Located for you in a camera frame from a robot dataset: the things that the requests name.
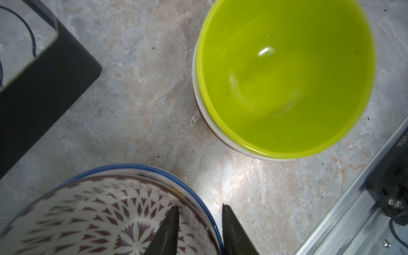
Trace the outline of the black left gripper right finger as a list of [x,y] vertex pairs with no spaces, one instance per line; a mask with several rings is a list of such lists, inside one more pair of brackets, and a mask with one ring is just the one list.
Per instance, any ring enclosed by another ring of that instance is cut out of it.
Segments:
[[225,204],[222,208],[222,228],[226,255],[259,255],[232,208]]

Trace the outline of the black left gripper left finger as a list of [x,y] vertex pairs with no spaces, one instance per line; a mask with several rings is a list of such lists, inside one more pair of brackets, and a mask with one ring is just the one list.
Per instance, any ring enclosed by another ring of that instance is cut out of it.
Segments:
[[176,255],[179,235],[179,210],[173,206],[144,255]]

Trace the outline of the white maroon patterned bowl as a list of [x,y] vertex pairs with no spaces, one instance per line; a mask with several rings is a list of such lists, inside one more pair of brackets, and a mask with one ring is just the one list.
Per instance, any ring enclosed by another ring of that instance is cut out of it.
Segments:
[[219,255],[209,218],[175,188],[145,176],[101,175],[48,192],[1,232],[3,255],[142,255],[172,207],[177,254]]

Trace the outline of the blue yellow patterned bowl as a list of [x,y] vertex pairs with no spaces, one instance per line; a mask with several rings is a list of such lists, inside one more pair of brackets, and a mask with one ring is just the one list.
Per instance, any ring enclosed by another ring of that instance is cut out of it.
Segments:
[[186,198],[188,203],[195,208],[195,211],[199,213],[202,217],[204,222],[207,224],[210,233],[215,238],[216,244],[220,249],[220,254],[225,254],[225,249],[223,245],[223,240],[218,230],[217,224],[215,223],[213,216],[211,215],[210,211],[208,210],[205,203],[201,200],[201,198],[189,187],[187,186],[181,179],[179,179],[176,175],[160,169],[158,167],[141,165],[141,164],[113,164],[113,165],[106,165],[97,167],[95,169],[91,169],[89,171],[85,171],[80,173],[67,181],[63,182],[59,185],[59,187],[64,187],[69,185],[75,181],[99,176],[99,175],[125,175],[125,176],[145,176],[147,178],[159,181],[165,184],[167,187],[172,188],[173,190],[180,193],[183,197]]

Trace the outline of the lime green bowl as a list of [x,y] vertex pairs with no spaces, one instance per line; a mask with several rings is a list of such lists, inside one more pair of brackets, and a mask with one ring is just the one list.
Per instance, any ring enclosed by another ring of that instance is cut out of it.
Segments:
[[216,1],[197,47],[215,124],[248,152],[317,154],[357,123],[375,82],[374,39],[357,1]]

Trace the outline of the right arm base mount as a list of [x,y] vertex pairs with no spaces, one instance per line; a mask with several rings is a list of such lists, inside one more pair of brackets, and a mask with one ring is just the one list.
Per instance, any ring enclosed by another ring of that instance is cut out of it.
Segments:
[[408,216],[408,132],[405,130],[367,180],[367,189],[386,216],[406,226]]

